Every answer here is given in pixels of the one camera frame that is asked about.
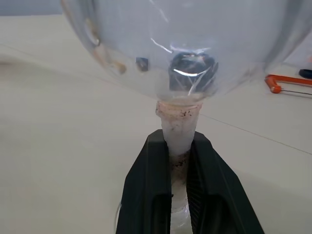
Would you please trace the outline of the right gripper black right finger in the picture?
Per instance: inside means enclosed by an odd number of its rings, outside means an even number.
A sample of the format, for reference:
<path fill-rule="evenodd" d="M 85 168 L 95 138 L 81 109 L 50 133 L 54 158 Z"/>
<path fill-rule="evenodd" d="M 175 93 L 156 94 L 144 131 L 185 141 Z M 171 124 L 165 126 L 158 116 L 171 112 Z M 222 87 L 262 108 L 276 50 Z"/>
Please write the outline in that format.
<path fill-rule="evenodd" d="M 265 234 L 238 176 L 199 132 L 186 188 L 193 234 Z"/>

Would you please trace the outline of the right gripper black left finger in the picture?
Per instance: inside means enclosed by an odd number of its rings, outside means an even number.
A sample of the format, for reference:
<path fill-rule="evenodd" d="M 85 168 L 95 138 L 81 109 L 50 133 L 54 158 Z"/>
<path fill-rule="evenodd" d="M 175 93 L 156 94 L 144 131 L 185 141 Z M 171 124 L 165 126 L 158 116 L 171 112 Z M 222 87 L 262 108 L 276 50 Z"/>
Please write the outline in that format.
<path fill-rule="evenodd" d="M 115 234 L 170 234 L 171 203 L 169 153 L 159 129 L 148 135 L 125 178 Z"/>

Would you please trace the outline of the clear wine glass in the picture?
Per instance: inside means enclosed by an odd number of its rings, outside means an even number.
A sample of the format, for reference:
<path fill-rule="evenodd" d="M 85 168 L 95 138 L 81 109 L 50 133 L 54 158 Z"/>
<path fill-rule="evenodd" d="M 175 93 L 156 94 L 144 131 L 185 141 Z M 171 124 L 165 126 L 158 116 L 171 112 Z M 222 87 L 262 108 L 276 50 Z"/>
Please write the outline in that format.
<path fill-rule="evenodd" d="M 312 0 L 61 0 L 61 5 L 106 71 L 157 98 L 169 153 L 170 234 L 193 234 L 186 184 L 203 100 L 283 62 L 312 28 Z"/>

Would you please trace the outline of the orange hacksaw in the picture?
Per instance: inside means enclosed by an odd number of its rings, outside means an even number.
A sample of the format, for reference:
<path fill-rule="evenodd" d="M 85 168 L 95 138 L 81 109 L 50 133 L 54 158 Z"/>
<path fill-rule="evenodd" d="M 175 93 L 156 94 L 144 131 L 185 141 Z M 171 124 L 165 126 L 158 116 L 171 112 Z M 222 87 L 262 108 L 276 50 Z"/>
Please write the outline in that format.
<path fill-rule="evenodd" d="M 286 89 L 283 89 L 279 85 L 279 83 L 288 83 L 291 85 L 306 86 L 306 87 L 312 88 L 312 80 L 302 79 L 302 78 L 292 78 L 292 77 L 279 76 L 279 75 L 268 75 L 265 77 L 265 83 L 267 84 L 270 92 L 273 94 L 294 93 L 294 94 L 312 96 L 312 93 L 286 90 Z"/>

